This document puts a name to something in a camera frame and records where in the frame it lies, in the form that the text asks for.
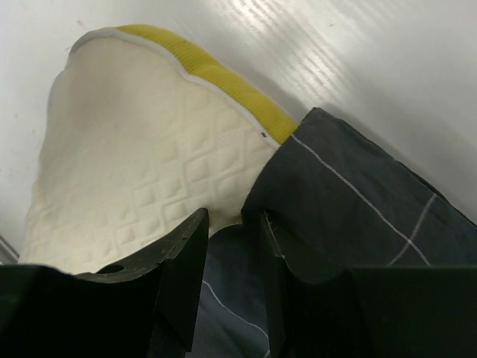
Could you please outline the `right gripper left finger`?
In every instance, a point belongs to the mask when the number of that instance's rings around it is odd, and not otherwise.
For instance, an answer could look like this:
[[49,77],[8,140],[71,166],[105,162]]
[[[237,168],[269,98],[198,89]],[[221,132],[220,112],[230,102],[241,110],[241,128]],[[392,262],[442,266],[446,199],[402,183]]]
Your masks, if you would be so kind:
[[209,238],[196,210],[95,273],[1,267],[3,357],[184,357],[193,346]]

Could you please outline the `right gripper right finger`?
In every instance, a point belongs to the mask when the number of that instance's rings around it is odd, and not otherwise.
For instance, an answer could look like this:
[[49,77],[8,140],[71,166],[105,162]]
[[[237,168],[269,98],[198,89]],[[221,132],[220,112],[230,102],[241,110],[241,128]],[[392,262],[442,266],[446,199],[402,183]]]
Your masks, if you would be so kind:
[[272,357],[474,357],[476,269],[342,266],[260,218]]

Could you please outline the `dark grey plaid pillowcase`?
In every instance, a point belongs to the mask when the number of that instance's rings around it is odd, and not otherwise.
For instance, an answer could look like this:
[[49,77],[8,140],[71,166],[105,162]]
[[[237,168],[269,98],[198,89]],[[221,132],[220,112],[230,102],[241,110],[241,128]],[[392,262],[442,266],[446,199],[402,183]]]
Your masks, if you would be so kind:
[[193,357],[272,357],[260,218],[342,266],[472,266],[476,225],[345,121],[315,108],[210,237]]

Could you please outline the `cream yellow pillow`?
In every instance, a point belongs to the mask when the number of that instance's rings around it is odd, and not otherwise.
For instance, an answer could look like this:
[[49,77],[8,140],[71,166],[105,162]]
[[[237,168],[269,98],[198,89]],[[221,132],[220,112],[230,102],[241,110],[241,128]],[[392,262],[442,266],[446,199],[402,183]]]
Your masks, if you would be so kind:
[[19,260],[96,272],[199,208],[211,233],[239,223],[259,173],[296,127],[172,31],[91,31],[51,87]]

